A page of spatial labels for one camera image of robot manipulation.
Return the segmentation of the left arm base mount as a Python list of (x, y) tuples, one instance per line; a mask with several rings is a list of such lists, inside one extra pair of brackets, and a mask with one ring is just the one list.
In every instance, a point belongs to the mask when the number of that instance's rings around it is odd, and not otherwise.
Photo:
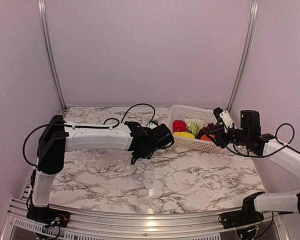
[(46, 226), (66, 228), (69, 222), (70, 213), (68, 211), (53, 208), (40, 208), (28, 210), (26, 217), (30, 220), (45, 224)]

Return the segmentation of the white green cabbage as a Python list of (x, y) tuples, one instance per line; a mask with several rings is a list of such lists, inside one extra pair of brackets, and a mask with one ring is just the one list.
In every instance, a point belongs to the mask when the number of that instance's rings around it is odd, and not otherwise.
[(185, 118), (186, 130), (193, 134), (195, 137), (199, 134), (200, 130), (207, 124), (204, 120), (199, 118)]

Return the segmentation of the clear zip top bag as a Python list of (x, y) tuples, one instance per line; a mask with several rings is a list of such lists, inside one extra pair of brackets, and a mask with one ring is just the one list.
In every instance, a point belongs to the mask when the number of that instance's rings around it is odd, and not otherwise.
[(110, 166), (118, 167), (120, 170), (130, 170), (132, 155), (130, 152), (119, 149), (84, 149), (72, 151), (75, 159), (85, 167), (98, 169)]

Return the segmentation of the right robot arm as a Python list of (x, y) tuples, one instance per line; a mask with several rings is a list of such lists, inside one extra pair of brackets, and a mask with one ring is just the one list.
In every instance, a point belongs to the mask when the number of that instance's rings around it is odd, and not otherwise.
[(236, 127), (228, 111), (213, 110), (216, 124), (206, 136), (221, 149), (242, 158), (251, 158), (261, 172), (266, 192), (257, 192), (242, 201), (236, 214), (242, 224), (248, 224), (257, 214), (277, 212), (300, 215), (300, 151), (290, 140), (280, 140), (278, 133), (262, 133), (260, 114), (256, 110), (240, 112), (240, 126)]

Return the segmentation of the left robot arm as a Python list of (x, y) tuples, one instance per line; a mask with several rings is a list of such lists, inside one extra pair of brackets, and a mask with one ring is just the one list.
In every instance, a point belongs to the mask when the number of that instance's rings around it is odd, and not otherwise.
[(139, 159), (150, 159), (155, 151), (174, 144), (172, 132), (165, 124), (141, 126), (135, 121), (115, 124), (81, 124), (65, 121), (61, 115), (52, 117), (30, 132), (43, 130), (36, 152), (34, 178), (29, 198), (29, 212), (43, 223), (53, 219), (49, 207), (55, 176), (64, 167), (66, 152), (86, 149), (116, 149), (131, 153), (131, 165)]

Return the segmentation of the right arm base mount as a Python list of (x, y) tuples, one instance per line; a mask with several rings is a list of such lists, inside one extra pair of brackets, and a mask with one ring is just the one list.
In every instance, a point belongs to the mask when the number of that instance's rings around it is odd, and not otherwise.
[(262, 213), (244, 213), (242, 210), (221, 213), (218, 221), (223, 225), (224, 229), (231, 229), (261, 223), (264, 220)]

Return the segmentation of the orange tangerine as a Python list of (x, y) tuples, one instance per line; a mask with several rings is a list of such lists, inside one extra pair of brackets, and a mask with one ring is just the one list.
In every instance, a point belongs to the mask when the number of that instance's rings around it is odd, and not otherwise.
[(215, 139), (215, 136), (213, 134), (210, 134), (210, 135), (203, 135), (201, 136), (200, 140), (202, 141), (208, 141), (208, 142), (213, 142)]

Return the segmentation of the red bell pepper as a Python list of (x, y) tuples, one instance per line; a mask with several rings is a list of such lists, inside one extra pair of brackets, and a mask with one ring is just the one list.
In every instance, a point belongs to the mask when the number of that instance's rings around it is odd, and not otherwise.
[(185, 132), (187, 125), (183, 120), (174, 120), (172, 123), (172, 128), (174, 132)]

